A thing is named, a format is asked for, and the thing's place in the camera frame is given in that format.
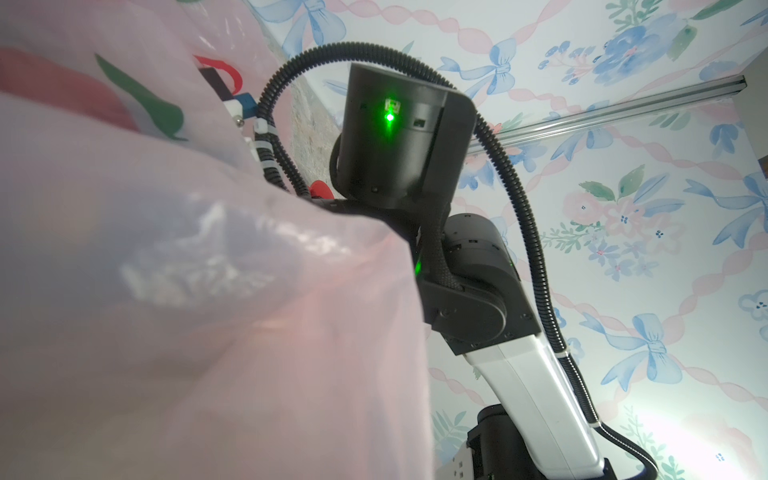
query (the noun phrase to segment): blue flower pattern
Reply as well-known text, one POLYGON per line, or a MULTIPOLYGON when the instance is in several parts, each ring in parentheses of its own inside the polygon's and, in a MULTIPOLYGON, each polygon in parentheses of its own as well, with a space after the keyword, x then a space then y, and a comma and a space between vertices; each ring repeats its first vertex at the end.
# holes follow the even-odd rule
POLYGON ((280 0, 266 7, 254 7, 254 10, 265 22, 283 23, 293 18, 302 5, 306 13, 296 19, 283 42, 283 51, 288 58, 303 50, 302 40, 307 22, 312 25, 312 36, 318 45, 341 41, 346 36, 344 22, 326 9, 323 0, 280 0))
POLYGON ((518 145, 517 147, 521 150, 521 152, 516 155, 510 155, 509 161, 513 165, 522 163, 525 171, 529 173, 536 170, 535 159, 547 153, 547 148, 544 145, 540 145, 538 142, 518 145))
MULTIPOLYGON (((742 295, 739 298, 739 308, 749 313, 753 320, 768 321, 768 290, 759 290, 751 295, 742 295)), ((763 325, 760 328, 760 336, 768 342, 768 325, 763 325)))
POLYGON ((718 245, 729 238, 733 238, 733 242, 739 248, 744 248, 746 233, 761 214, 763 215, 763 230, 768 233, 768 183, 762 172, 756 172, 744 178, 744 186, 751 194, 742 197, 718 197, 712 193, 712 190, 699 182, 690 179, 686 180, 686 182, 690 186, 683 190, 683 192, 709 197, 715 200, 718 206, 728 210, 744 210, 758 205, 758 207, 749 210, 727 224, 717 234, 717 237, 712 242, 713 245, 718 245))
POLYGON ((640 255, 647 255, 648 252, 645 250, 645 242, 624 242, 624 246, 626 247, 624 250, 622 250, 622 255, 627 255, 628 253, 631 253, 632 256, 636 259, 640 258, 640 255))
POLYGON ((662 58, 672 46, 677 31, 677 16, 664 15, 647 27, 638 25, 621 32, 605 44, 605 53, 598 57, 594 81, 606 86, 645 70, 662 58))
POLYGON ((488 56, 491 59, 492 65, 473 68, 472 70, 462 70, 455 60, 448 57, 440 57, 443 65, 438 70, 457 71, 462 80, 477 80, 481 78, 479 82, 472 85, 465 92, 470 98, 474 98, 487 84, 490 85, 486 93, 489 95, 501 94, 515 86, 515 77, 509 73, 511 70, 509 62, 513 59, 516 52, 517 42, 514 38, 509 38, 500 41, 491 48, 491 53, 488 56))
POLYGON ((609 276, 615 281, 619 281, 622 275, 632 276, 632 266, 634 265, 633 260, 622 260, 621 262, 617 262, 611 258, 608 260, 608 265, 609 267, 607 270, 605 270, 605 275, 609 276))
POLYGON ((632 319, 632 325, 642 338, 636 336, 616 336, 606 333, 602 323, 588 313, 583 313, 585 321, 579 325, 586 326, 595 332, 605 335, 608 344, 619 350, 636 350, 646 347, 647 351, 635 353, 617 363, 601 381, 607 385, 617 380, 626 392, 635 369, 647 359, 647 375, 651 382, 678 383, 683 379, 680 367, 667 354, 664 345, 664 328, 659 318, 653 313, 642 313, 632 319))
POLYGON ((710 131, 710 143, 715 146, 712 158, 718 158, 726 151, 732 154, 736 151, 733 141, 739 137, 738 124, 715 125, 710 131))
MULTIPOLYGON (((590 105, 587 108, 587 111, 593 111, 598 108, 607 107, 608 102, 602 101, 598 102, 597 104, 590 105)), ((579 141, 581 141, 584 136, 587 136, 587 148, 590 150, 595 148, 606 148, 610 147, 614 143, 613 136, 608 133, 607 130, 600 127, 590 128, 587 131, 582 131, 576 134, 571 135, 566 141, 564 141, 557 150, 554 151, 552 154, 552 158, 550 160, 554 160, 557 157, 560 157, 561 155, 564 155, 565 158, 568 159, 568 161, 573 160, 574 151, 576 150, 576 146, 578 145, 579 141)))
POLYGON ((637 260, 637 266, 634 268, 634 274, 637 276, 647 276, 654 278, 653 269, 659 266, 658 262, 646 262, 643 257, 637 260))
POLYGON ((619 247, 615 245, 608 246, 608 243, 603 241, 599 246, 592 242, 589 244, 589 251, 592 252, 592 254, 589 256, 589 260, 597 260, 600 266, 605 266, 605 260, 615 260, 619 257, 619 254, 616 253, 616 250, 619 249, 619 247))
POLYGON ((469 190, 477 190, 479 183, 493 187, 495 175, 496 170, 493 169, 493 165, 489 161, 486 161, 479 170, 470 171, 465 167, 458 176, 458 188, 461 190, 469 187, 469 190))

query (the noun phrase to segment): blue bow pattern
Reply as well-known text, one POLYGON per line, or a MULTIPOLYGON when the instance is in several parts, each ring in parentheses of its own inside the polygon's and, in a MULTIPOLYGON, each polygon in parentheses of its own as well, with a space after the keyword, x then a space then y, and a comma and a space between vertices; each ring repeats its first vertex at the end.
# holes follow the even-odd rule
POLYGON ((755 172, 754 174, 747 175, 744 178, 744 186, 749 190, 751 195, 744 195, 742 197, 718 197, 712 193, 712 190, 694 180, 685 180, 690 187, 683 190, 689 194, 702 195, 715 200, 715 203, 722 208, 728 210, 743 210, 745 208, 752 207, 759 204, 757 208, 746 212, 731 223, 727 224, 715 240, 713 245, 733 238, 733 242, 739 247, 744 248, 744 241, 746 240, 746 233, 749 231, 752 223, 762 214, 763 218, 763 230, 768 233, 768 183, 762 172, 755 172))
POLYGON ((299 11, 301 5, 304 5, 306 13, 296 19, 283 42, 283 51, 288 58, 298 55, 303 50, 302 40, 307 22, 312 25, 312 36, 318 45, 344 39, 346 35, 344 22, 326 10, 323 0, 280 0, 266 7, 253 7, 253 9, 265 22, 283 23, 290 20, 299 11))
POLYGON ((603 378, 601 385, 618 380, 626 392, 634 370, 645 359, 648 359, 648 379, 656 383, 678 383, 683 379, 680 367, 667 355, 667 347, 662 343, 664 329, 659 317, 653 313, 642 313, 632 319, 632 325, 643 338, 636 336, 616 336, 605 332, 603 324, 589 313, 582 313, 586 321, 579 325, 586 326, 595 332, 605 335, 608 343, 619 350, 636 350, 643 346, 647 352, 638 352, 617 363, 603 378))
MULTIPOLYGON (((608 106, 607 101, 601 101, 596 104, 590 105, 587 108, 587 111, 593 111, 593 110, 597 110, 598 108, 603 108, 607 106, 608 106)), ((560 144, 557 150, 554 151, 554 153, 552 154, 552 158, 550 158, 550 160, 554 160, 555 158, 560 157, 561 155, 565 155, 565 158, 567 158, 568 161, 573 160, 576 146, 578 145, 578 142, 581 141, 582 138, 584 138, 585 135, 587 135, 587 148, 589 148, 590 150, 594 150, 595 148, 610 147, 614 143, 613 135, 608 133, 608 131, 605 130, 604 128, 599 128, 599 127, 590 128, 585 132, 582 131, 577 134, 571 135, 566 141, 560 144)))
POLYGON ((752 18, 750 18, 749 20, 747 20, 746 22, 741 24, 741 26, 743 27, 744 25, 746 25, 748 23, 752 23, 755 20, 757 20, 758 18, 762 18, 763 19, 763 21, 760 23, 760 25, 765 25, 766 23, 768 23, 768 8, 766 8, 762 12, 758 13, 757 15, 753 16, 752 18))
POLYGON ((466 92, 464 92, 470 98, 474 98, 480 89, 488 83, 490 83, 490 85, 488 86, 486 93, 489 95, 501 94, 509 91, 515 86, 515 77, 509 73, 511 70, 509 62, 515 56, 517 49, 518 46, 515 39, 509 38, 500 41, 491 48, 491 53, 489 53, 488 56, 493 65, 473 68, 472 70, 462 70, 455 60, 448 57, 440 57, 443 65, 438 68, 438 70, 457 71, 463 80, 477 80, 478 78, 482 78, 482 80, 472 85, 466 92))

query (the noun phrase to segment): translucent plastic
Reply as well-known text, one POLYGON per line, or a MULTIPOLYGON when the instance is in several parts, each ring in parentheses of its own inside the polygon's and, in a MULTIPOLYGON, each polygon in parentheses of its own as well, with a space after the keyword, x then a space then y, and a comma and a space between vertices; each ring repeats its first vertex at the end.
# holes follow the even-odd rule
POLYGON ((212 2, 43 3, 0 6, 0 478, 431 478, 408 246, 245 172, 171 27, 212 2))

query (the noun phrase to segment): wall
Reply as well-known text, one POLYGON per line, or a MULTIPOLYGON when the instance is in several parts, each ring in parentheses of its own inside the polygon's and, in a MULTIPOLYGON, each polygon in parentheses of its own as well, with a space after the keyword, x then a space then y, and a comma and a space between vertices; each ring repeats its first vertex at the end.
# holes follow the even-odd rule
MULTIPOLYGON (((247 3, 288 56, 339 40, 407 51, 505 130, 735 74, 768 45, 765 0, 247 3)), ((307 75, 337 119, 347 75, 307 75)))
MULTIPOLYGON (((685 470, 670 478, 765 478, 768 185, 733 102, 510 153, 542 234, 561 327, 603 420, 656 448, 665 470, 673 461, 685 470), (731 140, 733 131, 741 134, 731 140)), ((528 279, 514 212, 482 156, 467 160, 452 213, 462 212, 496 223, 528 279)), ((427 342, 444 462, 496 398, 439 335, 427 342)), ((635 461, 601 448, 620 478, 634 471, 635 461)))

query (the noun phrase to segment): pink flower pattern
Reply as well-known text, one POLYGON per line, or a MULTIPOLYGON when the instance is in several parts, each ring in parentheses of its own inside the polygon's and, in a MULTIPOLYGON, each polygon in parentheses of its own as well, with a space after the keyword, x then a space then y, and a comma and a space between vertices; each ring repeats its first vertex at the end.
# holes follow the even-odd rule
POLYGON ((615 204, 603 208, 606 216, 605 230, 608 235, 623 235, 626 238, 636 237, 644 224, 645 209, 633 203, 629 197, 622 198, 615 204))
POLYGON ((603 216, 603 208, 595 197, 586 193, 565 196, 563 214, 580 225, 592 225, 603 216))
POLYGON ((685 226, 672 222, 671 218, 670 214, 657 214, 642 226, 640 235, 645 240, 648 253, 677 255, 680 252, 680 236, 685 233, 685 226))

